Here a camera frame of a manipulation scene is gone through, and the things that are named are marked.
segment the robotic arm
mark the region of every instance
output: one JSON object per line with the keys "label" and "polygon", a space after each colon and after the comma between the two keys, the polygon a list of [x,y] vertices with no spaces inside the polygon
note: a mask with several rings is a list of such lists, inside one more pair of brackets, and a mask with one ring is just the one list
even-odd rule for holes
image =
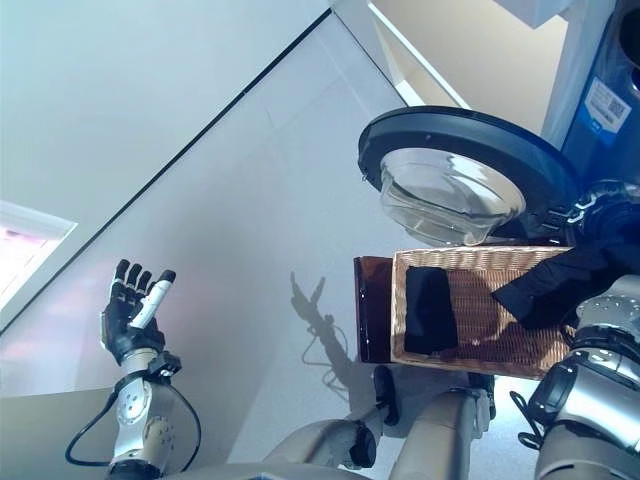
{"label": "robotic arm", "polygon": [[[165,474],[173,451],[171,411],[177,396],[196,420],[198,444],[182,471],[197,454],[200,424],[188,401],[171,385],[171,377],[181,369],[180,359],[164,350],[164,334],[158,329],[155,312],[175,281],[176,274],[165,270],[151,284],[151,273],[121,260],[111,284],[109,303],[101,313],[101,343],[124,370],[105,408],[67,448],[69,462],[84,466],[107,466],[109,480],[147,480]],[[71,455],[75,443],[116,405],[118,436],[110,462],[86,462]]]}

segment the wicker basket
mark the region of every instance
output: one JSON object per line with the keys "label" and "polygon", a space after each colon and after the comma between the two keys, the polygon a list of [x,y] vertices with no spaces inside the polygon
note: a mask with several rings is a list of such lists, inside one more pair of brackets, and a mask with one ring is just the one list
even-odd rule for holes
{"label": "wicker basket", "polygon": [[[399,363],[538,379],[568,352],[558,329],[527,331],[490,293],[562,247],[454,247],[397,252],[393,258],[391,360]],[[458,347],[434,355],[405,352],[406,272],[447,270]]]}

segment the black cable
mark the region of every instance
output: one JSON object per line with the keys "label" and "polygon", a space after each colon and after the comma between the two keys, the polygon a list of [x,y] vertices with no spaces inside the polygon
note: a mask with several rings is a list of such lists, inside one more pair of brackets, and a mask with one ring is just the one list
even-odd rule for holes
{"label": "black cable", "polygon": [[73,456],[71,455],[71,451],[73,450],[73,447],[76,446],[76,443],[78,443],[78,440],[80,440],[80,438],[82,438],[82,436],[85,433],[87,433],[87,431],[91,427],[93,427],[96,423],[98,423],[100,419],[104,417],[109,410],[111,410],[111,407],[113,406],[113,404],[117,399],[118,399],[118,394],[116,392],[111,392],[111,394],[109,394],[109,397],[107,398],[107,403],[105,403],[102,410],[100,410],[100,412],[95,417],[93,417],[93,419],[91,419],[91,421],[87,423],[82,428],[82,430],[76,433],[75,437],[71,439],[71,441],[69,442],[69,445],[67,445],[67,450],[64,452],[64,458],[67,460],[67,462],[73,465],[80,465],[82,467],[108,467],[111,464],[111,462],[78,460],[76,458],[73,458]]}
{"label": "black cable", "polygon": [[540,450],[542,447],[543,436],[538,425],[536,425],[527,411],[527,401],[518,392],[511,391],[509,392],[509,396],[511,397],[511,400],[513,400],[513,403],[516,404],[516,407],[518,407],[518,410],[520,410],[520,413],[522,413],[522,416],[525,418],[527,423],[529,423],[531,430],[533,430],[533,433],[518,433],[518,440],[527,448]]}
{"label": "black cable", "polygon": [[193,460],[196,458],[196,455],[198,454],[198,450],[200,450],[200,441],[202,440],[202,426],[200,425],[200,418],[198,417],[198,414],[196,413],[193,406],[189,403],[189,400],[187,400],[184,397],[184,395],[182,395],[180,391],[173,385],[167,384],[167,387],[169,388],[169,390],[171,390],[174,393],[174,395],[176,395],[180,399],[180,401],[187,408],[187,410],[191,412],[191,415],[193,416],[193,420],[196,424],[196,433],[197,433],[196,446],[193,449],[193,453],[191,454],[189,461],[186,463],[184,467],[182,467],[182,470],[180,470],[181,472],[185,472],[191,466],[191,463],[193,462]]}

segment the black fabric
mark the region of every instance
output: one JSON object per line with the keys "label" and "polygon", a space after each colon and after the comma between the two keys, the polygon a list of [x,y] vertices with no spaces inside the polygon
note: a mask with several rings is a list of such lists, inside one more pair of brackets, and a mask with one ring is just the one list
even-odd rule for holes
{"label": "black fabric", "polygon": [[434,267],[409,267],[406,280],[405,350],[431,354],[457,347],[458,332],[446,271]]}
{"label": "black fabric", "polygon": [[627,274],[640,274],[639,245],[578,246],[540,262],[492,296],[528,330],[576,326],[578,304]]}

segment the black ring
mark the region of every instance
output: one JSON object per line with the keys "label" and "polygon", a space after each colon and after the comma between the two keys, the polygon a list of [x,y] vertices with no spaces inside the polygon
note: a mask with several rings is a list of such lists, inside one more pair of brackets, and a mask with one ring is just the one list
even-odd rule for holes
{"label": "black ring", "polygon": [[557,149],[533,133],[491,115],[425,106],[401,108],[376,118],[358,142],[358,166],[376,189],[382,189],[382,159],[403,148],[459,154],[512,181],[525,198],[526,212],[498,229],[503,236],[554,236],[564,224],[562,214],[580,196],[578,176]]}

